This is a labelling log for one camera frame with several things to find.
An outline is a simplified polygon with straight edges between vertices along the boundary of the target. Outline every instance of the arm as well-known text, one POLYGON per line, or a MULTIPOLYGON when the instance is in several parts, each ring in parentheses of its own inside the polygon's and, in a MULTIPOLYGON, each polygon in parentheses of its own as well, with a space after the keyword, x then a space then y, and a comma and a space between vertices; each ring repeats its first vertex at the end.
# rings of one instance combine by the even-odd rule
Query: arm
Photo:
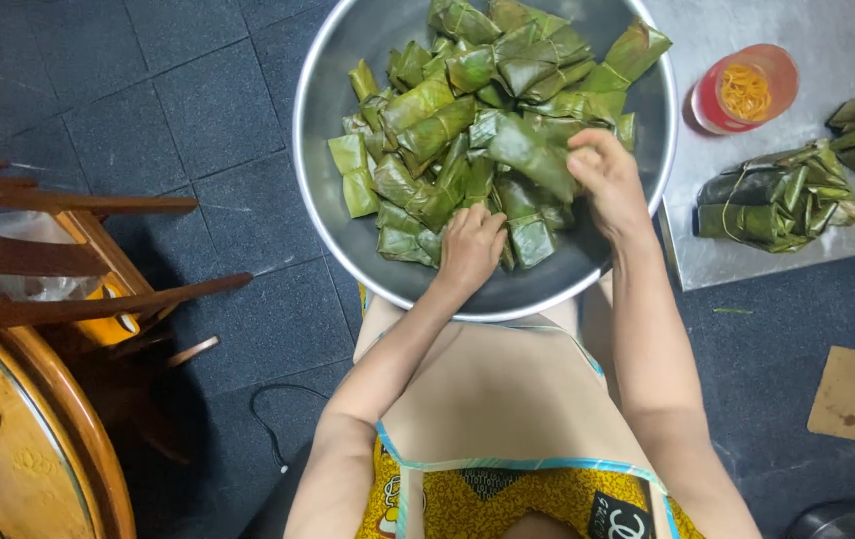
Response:
POLYGON ((374 425, 451 317, 491 277, 507 238, 500 230, 505 219, 474 204, 451 220, 441 269, 427 292, 357 362, 321 412, 286 539, 349 539, 357 533, 373 482, 374 425))
POLYGON ((592 199, 613 249, 613 357, 624 418, 697 529, 712 539, 759 538, 713 449, 697 364, 673 302, 637 165, 605 130, 570 140, 568 167, 592 199))

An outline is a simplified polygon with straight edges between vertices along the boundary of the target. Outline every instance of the hand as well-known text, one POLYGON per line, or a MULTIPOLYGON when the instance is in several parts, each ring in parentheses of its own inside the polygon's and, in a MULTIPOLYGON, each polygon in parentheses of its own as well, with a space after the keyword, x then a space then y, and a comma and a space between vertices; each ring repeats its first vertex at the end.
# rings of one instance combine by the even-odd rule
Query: hand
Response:
POLYGON ((483 202, 458 210, 447 224, 434 282, 467 301, 497 269, 507 240, 507 230, 500 227, 506 220, 502 213, 491 215, 483 202))
POLYGON ((587 190, 594 224, 613 244, 653 233, 637 162, 606 129, 584 129, 567 145, 567 170, 587 190))

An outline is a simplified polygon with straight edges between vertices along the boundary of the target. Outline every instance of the large metal bowl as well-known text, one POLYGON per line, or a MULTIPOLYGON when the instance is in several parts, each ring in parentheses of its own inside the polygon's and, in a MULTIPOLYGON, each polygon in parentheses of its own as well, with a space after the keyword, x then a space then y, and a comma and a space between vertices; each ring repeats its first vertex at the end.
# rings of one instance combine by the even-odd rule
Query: large metal bowl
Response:
MULTIPOLYGON (((653 21, 639 0, 527 0, 574 21, 601 55, 636 14, 653 21)), ((391 47, 415 39, 428 45, 428 0, 341 0, 311 45, 294 100, 294 168, 307 212, 330 252, 378 295, 405 309, 427 289, 436 272, 419 264, 388 262, 376 253, 373 216, 352 220, 341 195, 341 177, 326 140, 340 136, 341 117, 357 112, 347 73, 364 57, 387 83, 384 68, 391 47)), ((678 104, 667 55, 630 88, 625 110, 635 111, 636 149, 650 213, 660 203, 673 161, 678 104)), ((577 227, 565 233, 556 254, 530 270, 499 269, 457 314, 458 319, 493 322, 551 307, 600 278, 609 266, 610 246, 583 207, 575 205, 577 227)))

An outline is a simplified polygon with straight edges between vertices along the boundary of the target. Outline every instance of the wooden table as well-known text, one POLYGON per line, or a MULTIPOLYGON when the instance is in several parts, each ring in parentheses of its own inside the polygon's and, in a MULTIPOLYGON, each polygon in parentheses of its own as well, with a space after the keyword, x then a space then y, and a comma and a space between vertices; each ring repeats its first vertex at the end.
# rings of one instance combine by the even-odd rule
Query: wooden table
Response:
POLYGON ((135 537, 98 416, 31 328, 0 332, 0 530, 13 538, 135 537))

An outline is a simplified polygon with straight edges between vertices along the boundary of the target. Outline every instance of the red plastic cup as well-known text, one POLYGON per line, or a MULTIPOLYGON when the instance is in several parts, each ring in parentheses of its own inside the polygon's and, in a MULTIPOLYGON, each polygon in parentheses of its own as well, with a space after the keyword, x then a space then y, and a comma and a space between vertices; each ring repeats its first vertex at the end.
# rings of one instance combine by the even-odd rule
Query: red plastic cup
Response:
POLYGON ((717 134, 732 134, 756 129, 783 113, 793 104, 800 85, 796 64, 790 54, 776 45, 761 43, 721 58, 700 79, 694 88, 691 106, 697 123, 717 134), (767 117, 753 122, 737 116, 723 104, 721 84, 723 72, 732 64, 755 70, 767 79, 770 106, 767 117))

